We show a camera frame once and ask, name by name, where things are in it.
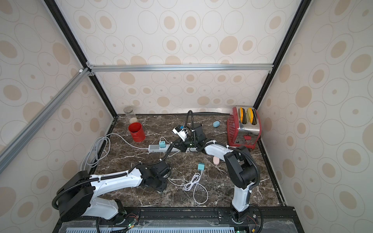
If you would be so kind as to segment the blue earbud case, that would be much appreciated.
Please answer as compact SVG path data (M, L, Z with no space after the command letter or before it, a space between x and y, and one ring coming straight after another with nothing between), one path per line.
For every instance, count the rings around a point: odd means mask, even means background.
M220 126L220 121L215 121L215 122L213 122L213 127L214 128L217 128L217 127L219 127Z

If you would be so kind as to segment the pink earbud case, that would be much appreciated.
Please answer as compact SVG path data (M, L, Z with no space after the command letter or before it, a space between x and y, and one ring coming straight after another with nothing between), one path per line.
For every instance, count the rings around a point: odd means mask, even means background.
M218 165L218 164L220 163L220 158L214 156L214 157L213 157L213 163L214 163L215 165Z

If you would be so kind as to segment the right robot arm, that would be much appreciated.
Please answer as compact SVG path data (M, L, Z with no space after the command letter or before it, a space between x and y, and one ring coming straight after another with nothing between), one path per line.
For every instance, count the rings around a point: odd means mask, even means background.
M194 123L193 112L190 110L186 115L184 126L177 126L173 129L173 133L179 138L170 144L165 156L168 156L173 148L177 148L180 152L194 148L196 151L224 161L228 175L235 186L231 202L232 219L236 223L243 222L251 207L252 189L260 183L258 165L245 146L231 147L208 139L202 125Z

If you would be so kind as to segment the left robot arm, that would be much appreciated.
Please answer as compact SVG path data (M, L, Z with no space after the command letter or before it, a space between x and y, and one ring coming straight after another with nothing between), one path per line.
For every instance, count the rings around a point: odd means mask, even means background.
M56 193L51 205L59 211L62 222L91 216L118 223L124 215L121 202L102 199L102 195L138 186L162 193L171 173L171 166L165 158L153 164L137 163L127 171L105 175L89 175L81 171Z

